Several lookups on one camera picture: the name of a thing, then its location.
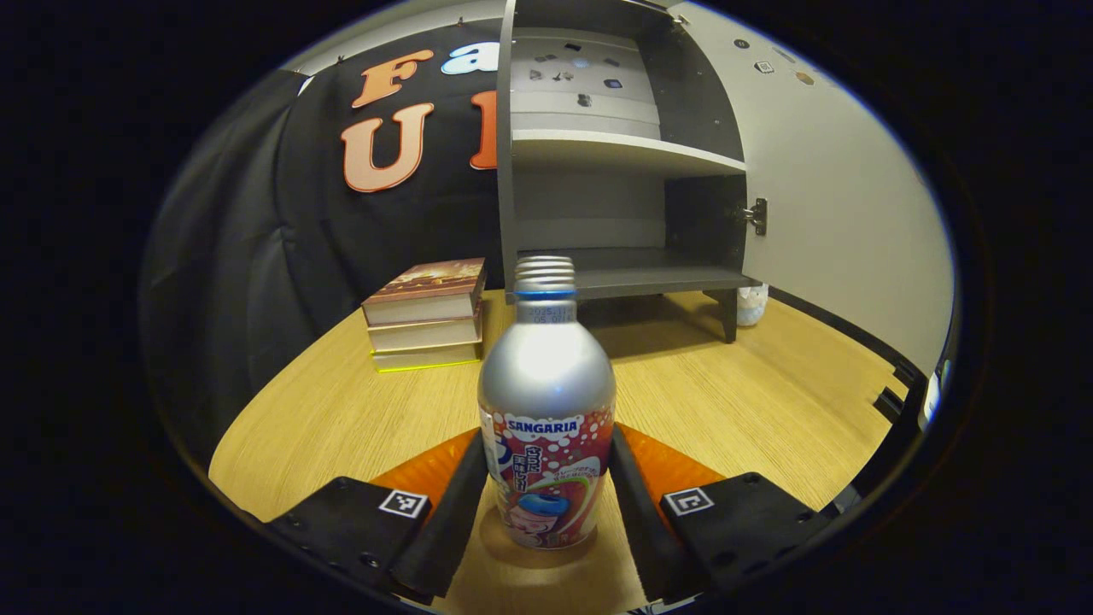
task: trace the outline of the cabinet shelf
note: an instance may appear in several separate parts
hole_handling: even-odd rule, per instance
[[[754,285],[751,277],[671,248],[590,247],[521,250],[573,258],[578,298],[608,298]]]
[[[666,179],[741,175],[744,163],[659,139],[591,130],[513,130],[516,170],[656,175]]]

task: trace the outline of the cabinet door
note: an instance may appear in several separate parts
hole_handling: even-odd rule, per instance
[[[720,13],[674,4],[732,102],[748,161],[742,272],[796,294],[933,371],[954,269],[930,189],[884,123],[806,58]]]

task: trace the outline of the door hinge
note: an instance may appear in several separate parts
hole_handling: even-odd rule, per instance
[[[766,199],[755,199],[755,205],[751,209],[740,210],[740,216],[755,226],[756,235],[766,234]]]

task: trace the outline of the bottle label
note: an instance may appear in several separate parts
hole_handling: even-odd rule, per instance
[[[539,548],[583,541],[603,488],[614,404],[559,419],[480,407],[486,465],[509,536]]]

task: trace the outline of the blue cap graphic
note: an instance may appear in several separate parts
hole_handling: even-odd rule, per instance
[[[557,496],[543,496],[541,494],[527,494],[520,497],[517,502],[520,508],[534,515],[543,517],[562,517],[569,510],[569,500]]]

